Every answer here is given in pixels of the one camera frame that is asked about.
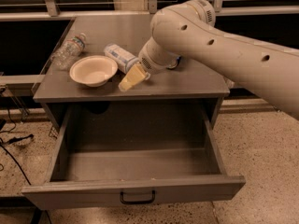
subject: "black cable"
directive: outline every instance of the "black cable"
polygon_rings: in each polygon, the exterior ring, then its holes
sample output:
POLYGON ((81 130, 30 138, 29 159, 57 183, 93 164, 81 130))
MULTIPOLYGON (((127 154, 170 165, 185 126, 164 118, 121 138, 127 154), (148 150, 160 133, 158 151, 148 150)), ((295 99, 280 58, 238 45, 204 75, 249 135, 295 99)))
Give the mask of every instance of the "black cable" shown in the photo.
POLYGON ((29 181, 27 175, 25 174, 25 172, 23 171, 23 169, 21 168, 20 164, 17 162, 17 160, 15 159, 15 157, 13 157, 12 154, 6 148, 4 148, 2 144, 0 144, 0 147, 10 156, 10 158, 12 160, 15 161, 15 163, 18 165, 19 169, 21 170, 22 174, 24 175, 26 181, 28 182, 29 185, 31 185, 31 182, 29 181))
MULTIPOLYGON (((1 147, 1 148, 2 148, 2 149, 3 149, 3 150, 10 156, 10 158, 11 158, 12 160, 15 161, 15 163, 18 165, 19 169, 21 170, 21 173, 22 173, 23 176, 25 177, 26 181, 28 182, 29 185, 31 185, 31 182, 29 181, 29 179, 28 179, 26 173, 23 171, 23 169, 21 168, 20 164, 17 162, 17 160, 15 159, 15 157, 13 157, 13 155, 12 155, 6 148, 4 148, 4 147, 2 146, 2 143, 3 143, 2 138, 0 138, 0 141, 1 141, 1 143, 0 143, 0 147, 1 147)), ((49 223, 51 224, 52 222, 51 222, 50 215, 49 215, 49 212, 48 212, 48 211, 46 211, 46 215, 47 215, 47 217, 48 217, 49 223)))
POLYGON ((29 134, 29 135, 27 135, 27 136, 25 136, 25 137, 20 137, 20 138, 13 137, 13 138, 9 139, 9 140, 6 142, 6 144, 9 144, 9 145, 10 145, 10 144, 19 142, 19 141, 21 141, 21 140, 23 140, 23 139, 26 139, 26 138, 33 138, 33 137, 34 137, 33 134, 29 134))
POLYGON ((2 169, 1 169, 1 171, 3 171, 4 170, 4 166, 3 166, 3 164, 2 163, 0 163, 0 165, 2 166, 2 169))
POLYGON ((11 131, 13 131, 17 127, 16 122, 14 120, 12 120, 12 118, 10 116, 10 110, 9 110, 8 107, 7 107, 7 111, 8 111, 9 120, 10 120, 10 122, 12 122, 14 124, 14 126, 10 130, 8 130, 8 131, 1 131, 0 133, 10 133, 11 131))
POLYGON ((49 223, 52 224, 52 221, 50 220, 50 215, 49 215, 49 212, 48 212, 48 211, 46 211, 46 215, 47 215, 47 217, 48 217, 49 223))

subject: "floor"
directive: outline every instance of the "floor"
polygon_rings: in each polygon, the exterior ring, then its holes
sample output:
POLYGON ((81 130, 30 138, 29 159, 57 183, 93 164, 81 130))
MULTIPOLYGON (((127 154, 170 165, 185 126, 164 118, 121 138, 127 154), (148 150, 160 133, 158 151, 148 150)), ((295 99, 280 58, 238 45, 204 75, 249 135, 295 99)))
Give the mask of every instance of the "floor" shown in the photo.
MULTIPOLYGON (((11 117, 18 120, 19 111, 11 117)), ((43 110, 35 109, 25 122, 17 121, 15 133, 26 136, 7 146, 33 184, 43 182, 55 139, 43 110)), ((7 119, 7 111, 1 116, 7 119)), ((13 127, 6 124, 3 130, 13 127)), ((86 208, 49 211, 51 223, 299 223, 299 122, 261 99, 226 100, 214 134, 228 175, 243 175, 246 185, 231 201, 171 203, 122 208, 86 208)), ((11 158, 0 150, 0 195, 21 195, 26 184, 11 158)), ((30 223, 33 209, 2 209, 0 223, 30 223)), ((44 213, 40 223, 50 223, 44 213)))

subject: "electrical cord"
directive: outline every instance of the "electrical cord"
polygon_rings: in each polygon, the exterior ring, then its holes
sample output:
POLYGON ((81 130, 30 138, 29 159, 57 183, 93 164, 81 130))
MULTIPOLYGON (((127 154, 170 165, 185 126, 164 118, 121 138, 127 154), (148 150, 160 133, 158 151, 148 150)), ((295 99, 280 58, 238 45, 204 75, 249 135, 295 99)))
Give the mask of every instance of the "electrical cord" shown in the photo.
MULTIPOLYGON (((33 137, 33 135, 32 135, 32 134, 29 134, 28 136, 23 137, 23 138, 12 138, 12 139, 10 139, 9 141, 11 141, 10 144, 12 144, 12 143, 18 142, 18 141, 20 141, 20 140, 22 140, 22 139, 29 138, 29 137, 33 137)), ((29 179, 28 179, 26 173, 25 173, 25 172, 23 171, 23 169, 21 168, 19 162, 15 159, 15 157, 14 157, 8 150, 7 150, 2 144, 4 144, 4 142, 3 142, 3 139, 0 138, 0 147, 1 147, 1 148, 2 148, 2 149, 9 155, 9 157, 10 157, 12 160, 14 160, 14 162, 15 162, 15 163, 17 164, 17 166, 19 167, 21 173, 22 173, 23 176, 25 177, 27 183, 31 186, 31 182, 29 181, 29 179)), ((3 166, 3 164, 0 163, 0 171, 3 171, 3 170, 4 170, 4 166, 3 166)), ((52 224, 51 219, 50 219, 50 214, 49 214, 48 211, 46 211, 46 215, 47 215, 47 218, 48 218, 48 220, 49 220, 49 223, 52 224)))
POLYGON ((16 122, 14 120, 12 120, 12 118, 10 116, 10 110, 9 110, 8 107, 7 107, 7 112, 8 112, 9 120, 10 120, 10 122, 12 122, 14 124, 14 126, 10 130, 8 130, 8 131, 1 131, 0 133, 11 133, 17 127, 16 122))

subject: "paper bowl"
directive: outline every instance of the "paper bowl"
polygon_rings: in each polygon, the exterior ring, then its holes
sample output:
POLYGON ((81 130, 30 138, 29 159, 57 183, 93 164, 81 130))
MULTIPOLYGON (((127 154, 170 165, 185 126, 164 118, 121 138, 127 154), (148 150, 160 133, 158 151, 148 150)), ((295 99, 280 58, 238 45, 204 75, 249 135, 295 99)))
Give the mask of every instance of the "paper bowl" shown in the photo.
POLYGON ((75 62, 69 75, 77 83, 89 87, 104 85, 118 71, 118 65, 106 56, 89 56, 75 62))

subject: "drawer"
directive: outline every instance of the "drawer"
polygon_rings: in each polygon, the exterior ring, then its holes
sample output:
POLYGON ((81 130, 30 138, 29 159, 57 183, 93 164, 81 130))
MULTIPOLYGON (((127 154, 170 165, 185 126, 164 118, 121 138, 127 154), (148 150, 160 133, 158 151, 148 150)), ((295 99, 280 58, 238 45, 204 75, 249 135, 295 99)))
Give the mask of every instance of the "drawer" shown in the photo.
POLYGON ((244 184, 226 174, 201 100, 114 101, 70 105, 45 184, 22 193, 49 210, 230 200, 244 184))

